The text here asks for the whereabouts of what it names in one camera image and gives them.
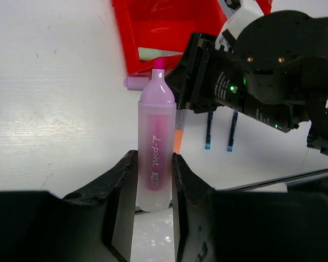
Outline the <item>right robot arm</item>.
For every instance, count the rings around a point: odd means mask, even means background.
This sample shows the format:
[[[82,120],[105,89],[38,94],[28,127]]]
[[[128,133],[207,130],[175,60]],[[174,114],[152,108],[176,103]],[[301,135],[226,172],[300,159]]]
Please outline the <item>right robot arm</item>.
[[[232,51],[193,33],[166,76],[178,109],[234,109],[281,132],[311,122],[307,146],[328,156],[328,17],[283,10],[247,25]]]

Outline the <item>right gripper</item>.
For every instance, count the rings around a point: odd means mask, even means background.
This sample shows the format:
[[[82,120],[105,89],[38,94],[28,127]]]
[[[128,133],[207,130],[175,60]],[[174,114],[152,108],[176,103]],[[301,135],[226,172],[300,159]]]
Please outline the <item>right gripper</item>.
[[[236,56],[214,47],[216,37],[192,33],[178,65],[165,77],[177,109],[196,114],[219,106],[244,111],[246,88]]]

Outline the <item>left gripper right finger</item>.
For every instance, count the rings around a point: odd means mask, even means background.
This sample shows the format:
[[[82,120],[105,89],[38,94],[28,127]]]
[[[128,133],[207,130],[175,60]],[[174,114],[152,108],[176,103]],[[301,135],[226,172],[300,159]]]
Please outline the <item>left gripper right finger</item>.
[[[328,261],[328,169],[216,190],[172,165],[176,261]]]

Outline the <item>purple highlighter cap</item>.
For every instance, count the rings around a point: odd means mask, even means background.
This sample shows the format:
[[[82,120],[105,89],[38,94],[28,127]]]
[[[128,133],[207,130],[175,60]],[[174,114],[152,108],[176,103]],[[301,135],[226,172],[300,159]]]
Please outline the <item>purple highlighter cap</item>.
[[[150,79],[146,76],[127,76],[124,81],[124,87],[131,91],[142,91],[149,84]]]

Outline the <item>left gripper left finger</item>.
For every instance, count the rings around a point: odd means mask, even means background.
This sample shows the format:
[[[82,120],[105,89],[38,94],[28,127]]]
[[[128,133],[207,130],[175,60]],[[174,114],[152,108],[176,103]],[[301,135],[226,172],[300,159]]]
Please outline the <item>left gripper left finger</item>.
[[[137,151],[58,198],[47,191],[0,191],[0,261],[129,261]]]

